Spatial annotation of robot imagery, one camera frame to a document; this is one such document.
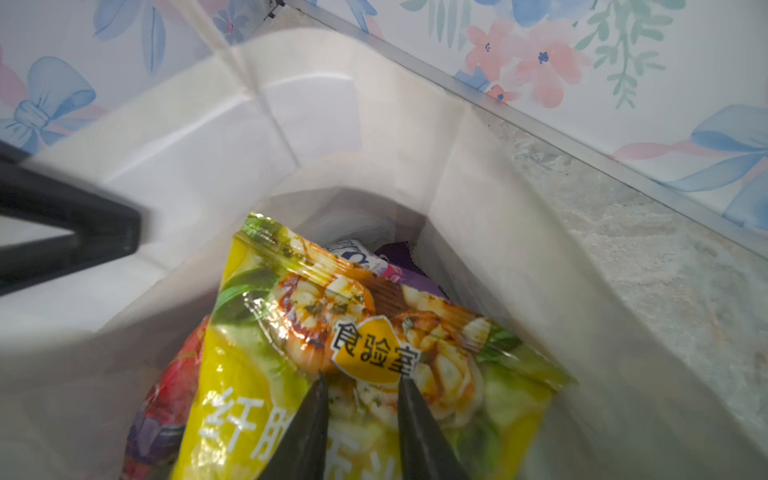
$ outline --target printed food image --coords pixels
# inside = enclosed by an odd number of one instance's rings
[[[561,370],[490,319],[252,214],[234,237],[172,478],[256,478],[319,372],[326,478],[401,478],[397,387],[419,387],[471,478],[511,478]]]

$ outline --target wall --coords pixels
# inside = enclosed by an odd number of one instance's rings
[[[198,3],[235,44],[270,0]],[[36,153],[208,55],[171,0],[0,2],[0,141]]]
[[[768,2],[310,3],[768,237]]]

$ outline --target trash bag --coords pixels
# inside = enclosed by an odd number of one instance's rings
[[[629,312],[464,101],[334,32],[211,58],[25,162],[144,214],[139,251],[0,298],[9,478],[117,478],[144,393],[261,212],[408,241],[457,304],[562,365],[525,478],[761,478],[721,401]]]

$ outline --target plastic packaging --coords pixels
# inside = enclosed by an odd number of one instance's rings
[[[405,243],[392,243],[391,246],[395,248],[401,247],[397,250],[407,251]],[[376,275],[383,276],[387,280],[391,280],[395,283],[402,283],[403,285],[411,286],[422,292],[446,298],[445,294],[435,282],[408,268],[390,263],[388,259],[382,258],[380,255],[368,250],[360,240],[339,240],[338,242],[326,245],[326,250],[338,257],[342,257],[344,260],[358,263],[366,270],[371,270]]]
[[[206,317],[189,335],[136,412],[125,444],[120,480],[144,480],[156,467],[176,459],[197,392],[209,319]]]
[[[511,478],[568,382],[490,319],[251,215],[232,242],[172,478],[255,478],[319,371],[326,477],[338,479],[400,475],[401,375],[472,478]]]

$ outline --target wrapper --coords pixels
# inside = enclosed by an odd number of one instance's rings
[[[511,478],[569,381],[489,318],[252,214],[232,242],[172,478],[255,478],[320,371],[333,479],[399,478],[401,375],[471,478]]]

